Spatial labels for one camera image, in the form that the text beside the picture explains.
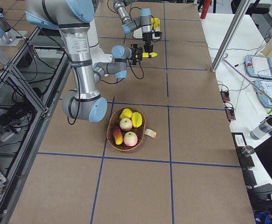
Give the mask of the brown woven wicker basket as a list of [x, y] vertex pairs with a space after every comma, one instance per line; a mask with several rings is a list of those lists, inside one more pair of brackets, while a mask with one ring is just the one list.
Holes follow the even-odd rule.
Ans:
[[[109, 144], [116, 150], [118, 151], [121, 151], [121, 152], [131, 152], [132, 150], [135, 150], [136, 148], [138, 148], [142, 141], [143, 141], [143, 138], [144, 138], [144, 131], [145, 131], [145, 128], [146, 128], [146, 118], [145, 118], [145, 115], [138, 109], [136, 108], [133, 108], [133, 107], [128, 107], [132, 112], [139, 112], [141, 115], [142, 115], [142, 119], [143, 119], [143, 122], [142, 122], [142, 125], [138, 128], [135, 128], [135, 127], [132, 127], [131, 131], [134, 132], [137, 137], [138, 137], [138, 142], [135, 146], [133, 147], [128, 147], [125, 145], [125, 143], [123, 142], [122, 144], [120, 145], [116, 145], [115, 144], [115, 140], [114, 140], [114, 137], [113, 137], [113, 130], [115, 128], [119, 128], [120, 129], [120, 119], [119, 119], [119, 116], [121, 114], [121, 112], [123, 111], [124, 108], [120, 108], [118, 110], [116, 110], [110, 120], [109, 120], [109, 124], [108, 124], [108, 127], [107, 127], [107, 140], [109, 142]], [[121, 133], [123, 135], [123, 138], [124, 138], [124, 135], [125, 133], [127, 133], [126, 131], [121, 130]]]

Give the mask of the white rectangular bear tray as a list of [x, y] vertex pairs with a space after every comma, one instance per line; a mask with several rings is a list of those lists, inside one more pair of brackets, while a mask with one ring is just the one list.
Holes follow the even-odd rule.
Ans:
[[[152, 35], [152, 39], [154, 40], [154, 41], [156, 41], [156, 40], [158, 40], [158, 39], [160, 39], [161, 38], [161, 34], [160, 34], [160, 26], [156, 29], [156, 30], [153, 30], [152, 29], [152, 31], [153, 31], [153, 35]], [[135, 39], [142, 39], [142, 28], [140, 27], [140, 28], [138, 28], [137, 30], [135, 30], [134, 32], [133, 32], [133, 37], [135, 38]]]

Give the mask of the yellow starfruit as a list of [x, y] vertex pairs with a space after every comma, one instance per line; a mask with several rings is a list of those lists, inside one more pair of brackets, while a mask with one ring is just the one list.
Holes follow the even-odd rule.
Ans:
[[142, 115], [139, 112], [132, 113], [131, 120], [132, 120], [132, 126], [135, 128], [140, 127], [143, 122]]

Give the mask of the red fire extinguisher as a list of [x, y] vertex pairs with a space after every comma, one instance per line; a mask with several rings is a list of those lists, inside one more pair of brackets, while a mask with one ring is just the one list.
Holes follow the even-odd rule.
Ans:
[[201, 15], [200, 15], [201, 19], [205, 19], [206, 18], [208, 10], [209, 10], [209, 7], [211, 5], [211, 2], [212, 2], [211, 0], [204, 0], [204, 2], [203, 2], [203, 9], [202, 9], [202, 12], [201, 12]]

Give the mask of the pink peach fruit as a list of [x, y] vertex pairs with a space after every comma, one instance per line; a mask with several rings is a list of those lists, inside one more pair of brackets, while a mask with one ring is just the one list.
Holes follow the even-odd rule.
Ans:
[[134, 132], [127, 132], [124, 135], [124, 143], [128, 147], [133, 147], [137, 144], [138, 137]]
[[120, 120], [120, 128], [126, 132], [130, 131], [133, 127], [132, 121], [129, 118], [123, 118]]

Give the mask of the red yellow mango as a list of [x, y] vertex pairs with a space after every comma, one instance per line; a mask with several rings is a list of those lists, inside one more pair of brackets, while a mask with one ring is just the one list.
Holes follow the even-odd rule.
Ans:
[[120, 145], [123, 143], [123, 135], [122, 135], [121, 130], [119, 128], [115, 128], [113, 130], [113, 137], [114, 137], [116, 145]]

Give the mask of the orange circuit board far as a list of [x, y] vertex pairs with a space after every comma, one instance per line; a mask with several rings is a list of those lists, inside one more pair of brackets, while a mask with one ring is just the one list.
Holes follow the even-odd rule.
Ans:
[[221, 94], [222, 101], [224, 103], [230, 101], [229, 91], [220, 91], [220, 94]]

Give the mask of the orange circuit board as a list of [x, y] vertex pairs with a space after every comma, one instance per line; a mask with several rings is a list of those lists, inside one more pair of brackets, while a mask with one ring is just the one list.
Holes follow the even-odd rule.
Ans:
[[220, 91], [220, 94], [221, 94], [222, 101], [224, 103], [230, 101], [229, 91]]
[[235, 109], [234, 109], [234, 107], [225, 107], [224, 109], [225, 109], [228, 121], [229, 122], [235, 121], [236, 117], [235, 117]]

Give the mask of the orange circuit board near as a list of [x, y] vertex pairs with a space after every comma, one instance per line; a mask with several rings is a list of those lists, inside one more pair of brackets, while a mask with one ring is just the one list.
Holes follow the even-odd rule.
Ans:
[[228, 121], [229, 122], [235, 121], [236, 117], [235, 117], [235, 109], [234, 109], [234, 107], [225, 107], [224, 109], [225, 109]]

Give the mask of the blue teach pendant far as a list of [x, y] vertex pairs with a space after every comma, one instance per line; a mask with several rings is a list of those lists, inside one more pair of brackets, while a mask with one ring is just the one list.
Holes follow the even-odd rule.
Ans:
[[272, 61], [267, 56], [247, 55], [245, 66], [250, 77], [272, 80]]

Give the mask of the clear water bottle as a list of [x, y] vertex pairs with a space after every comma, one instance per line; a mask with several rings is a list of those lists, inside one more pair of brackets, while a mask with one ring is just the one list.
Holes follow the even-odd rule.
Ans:
[[250, 137], [258, 140], [272, 130], [272, 115], [268, 115], [260, 124], [250, 132]]

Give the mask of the white power strip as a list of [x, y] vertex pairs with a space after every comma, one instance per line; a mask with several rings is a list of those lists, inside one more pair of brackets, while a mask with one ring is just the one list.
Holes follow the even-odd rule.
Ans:
[[13, 137], [14, 135], [18, 134], [20, 131], [21, 131], [20, 127], [11, 128], [11, 129], [9, 129], [7, 131], [3, 131], [3, 133], [0, 134], [0, 141], [1, 142], [6, 142], [11, 137]]

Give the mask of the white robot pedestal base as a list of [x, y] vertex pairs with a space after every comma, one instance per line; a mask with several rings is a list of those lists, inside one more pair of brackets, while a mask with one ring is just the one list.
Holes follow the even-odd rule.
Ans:
[[96, 74], [96, 63], [107, 63], [112, 59], [100, 48], [96, 25], [94, 21], [94, 7], [91, 0], [73, 0], [68, 3], [72, 13], [77, 17], [77, 23], [73, 25], [73, 35], [68, 37], [72, 46], [68, 48], [75, 55], [77, 73], [80, 77], [90, 80]]

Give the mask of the aluminium frame post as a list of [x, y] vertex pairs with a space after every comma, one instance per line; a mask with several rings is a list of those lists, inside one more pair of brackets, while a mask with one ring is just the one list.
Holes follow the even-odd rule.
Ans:
[[227, 33], [219, 47], [219, 50], [215, 56], [215, 59], [211, 66], [211, 72], [216, 72], [218, 69], [221, 61], [223, 60], [223, 56], [225, 55], [228, 46], [230, 45], [230, 42], [239, 27], [247, 9], [249, 8], [250, 1], [249, 0], [242, 0], [239, 4], [238, 9], [236, 10], [236, 13], [234, 14], [234, 17], [231, 21], [231, 24], [227, 30]]

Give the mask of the green handled grabber stick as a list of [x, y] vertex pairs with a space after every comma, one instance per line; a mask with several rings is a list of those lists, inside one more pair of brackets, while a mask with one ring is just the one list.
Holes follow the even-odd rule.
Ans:
[[257, 91], [259, 91], [263, 96], [265, 96], [271, 103], [272, 103], [272, 98], [266, 94], [261, 88], [259, 88], [258, 86], [256, 86], [251, 80], [249, 80], [244, 74], [242, 74], [240, 71], [238, 71], [230, 62], [228, 62], [226, 59], [223, 59], [223, 61], [229, 66], [231, 67], [237, 74], [239, 74], [240, 76], [242, 76], [249, 84], [251, 84], [253, 86], [254, 89], [256, 89]]

